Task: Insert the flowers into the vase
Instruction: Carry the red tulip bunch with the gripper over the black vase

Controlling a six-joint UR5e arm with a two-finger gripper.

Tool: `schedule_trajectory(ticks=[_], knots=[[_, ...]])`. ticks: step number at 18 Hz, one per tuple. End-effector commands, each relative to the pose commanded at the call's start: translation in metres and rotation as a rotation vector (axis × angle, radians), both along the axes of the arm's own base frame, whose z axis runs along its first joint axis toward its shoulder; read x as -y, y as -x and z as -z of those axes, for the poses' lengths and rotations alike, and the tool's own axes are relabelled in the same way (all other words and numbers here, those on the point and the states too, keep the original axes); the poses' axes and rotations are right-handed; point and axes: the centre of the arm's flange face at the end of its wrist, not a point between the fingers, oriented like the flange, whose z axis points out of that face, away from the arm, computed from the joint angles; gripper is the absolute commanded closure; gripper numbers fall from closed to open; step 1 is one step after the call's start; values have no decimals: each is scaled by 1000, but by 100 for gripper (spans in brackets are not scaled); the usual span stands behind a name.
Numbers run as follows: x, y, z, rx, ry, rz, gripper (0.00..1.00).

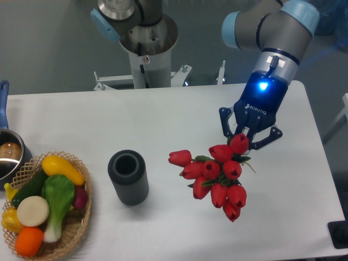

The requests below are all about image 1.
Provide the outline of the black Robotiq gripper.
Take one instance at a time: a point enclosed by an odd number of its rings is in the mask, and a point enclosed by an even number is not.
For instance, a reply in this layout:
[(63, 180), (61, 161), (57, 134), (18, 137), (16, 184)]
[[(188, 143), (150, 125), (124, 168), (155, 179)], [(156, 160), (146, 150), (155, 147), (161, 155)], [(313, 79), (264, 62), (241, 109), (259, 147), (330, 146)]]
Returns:
[[(235, 136), (246, 127), (252, 132), (258, 133), (272, 126), (287, 90), (288, 85), (277, 78), (267, 77), (260, 72), (252, 73), (235, 105), (219, 109), (223, 135)], [(229, 118), (233, 113), (235, 113), (237, 122), (234, 133), (229, 126)], [(283, 132), (277, 126), (272, 126), (266, 138), (251, 142), (248, 149), (260, 150), (282, 136)]]

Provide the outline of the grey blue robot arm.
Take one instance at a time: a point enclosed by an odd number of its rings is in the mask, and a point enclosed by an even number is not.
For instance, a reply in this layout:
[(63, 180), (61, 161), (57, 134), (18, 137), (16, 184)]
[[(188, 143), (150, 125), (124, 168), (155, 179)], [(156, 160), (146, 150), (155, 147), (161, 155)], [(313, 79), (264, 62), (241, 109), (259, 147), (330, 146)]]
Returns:
[[(97, 30), (128, 52), (136, 89), (171, 85), (171, 50), (178, 28), (161, 1), (98, 1), (90, 13)], [(223, 134), (246, 133), (250, 150), (279, 139), (276, 114), (314, 36), (319, 12), (305, 1), (259, 1), (226, 16), (223, 42), (259, 49), (260, 57), (239, 100), (219, 110)]]

